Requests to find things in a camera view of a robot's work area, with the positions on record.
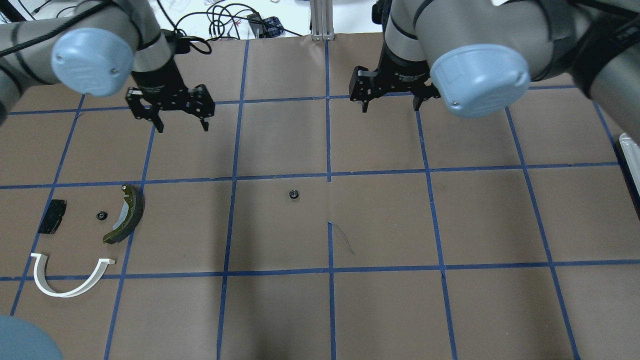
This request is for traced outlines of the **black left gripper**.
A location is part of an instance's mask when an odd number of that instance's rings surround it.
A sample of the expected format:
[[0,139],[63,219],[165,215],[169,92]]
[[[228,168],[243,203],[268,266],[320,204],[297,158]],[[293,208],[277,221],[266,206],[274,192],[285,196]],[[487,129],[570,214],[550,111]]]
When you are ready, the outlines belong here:
[[199,118],[204,132],[210,130],[215,101],[205,84],[188,88],[174,60],[153,71],[133,71],[131,76],[136,87],[127,89],[125,100],[135,118],[151,121],[156,132],[163,133],[160,111],[183,111]]

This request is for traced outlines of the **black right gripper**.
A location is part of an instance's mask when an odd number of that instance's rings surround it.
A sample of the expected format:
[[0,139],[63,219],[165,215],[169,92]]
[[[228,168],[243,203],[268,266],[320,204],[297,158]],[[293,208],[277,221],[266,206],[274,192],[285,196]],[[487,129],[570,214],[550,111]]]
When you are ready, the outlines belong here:
[[370,101],[390,93],[413,94],[413,111],[418,112],[423,102],[441,98],[434,84],[427,85],[430,67],[423,54],[418,59],[408,59],[396,54],[383,43],[375,70],[355,66],[349,82],[349,99],[361,105],[362,113],[368,112]]

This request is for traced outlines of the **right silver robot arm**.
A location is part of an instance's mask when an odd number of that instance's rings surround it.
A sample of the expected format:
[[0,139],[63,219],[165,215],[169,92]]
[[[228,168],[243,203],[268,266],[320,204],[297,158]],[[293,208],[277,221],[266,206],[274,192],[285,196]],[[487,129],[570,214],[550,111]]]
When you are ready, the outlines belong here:
[[637,0],[382,0],[375,70],[357,66],[350,100],[410,92],[455,116],[505,109],[534,82],[567,74],[618,126],[639,137]]

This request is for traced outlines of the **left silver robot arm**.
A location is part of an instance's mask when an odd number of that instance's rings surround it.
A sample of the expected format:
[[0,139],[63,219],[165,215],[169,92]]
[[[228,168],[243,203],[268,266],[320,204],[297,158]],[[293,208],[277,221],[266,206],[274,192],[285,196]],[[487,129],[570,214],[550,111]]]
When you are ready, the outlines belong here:
[[82,0],[71,16],[1,25],[1,358],[109,358],[135,233],[115,248],[93,287],[53,297],[32,281],[39,226],[59,195],[118,195],[117,176],[82,175],[73,141],[106,116],[132,126],[125,170],[142,193],[162,116],[208,121],[200,81],[185,80],[178,37],[147,0]]

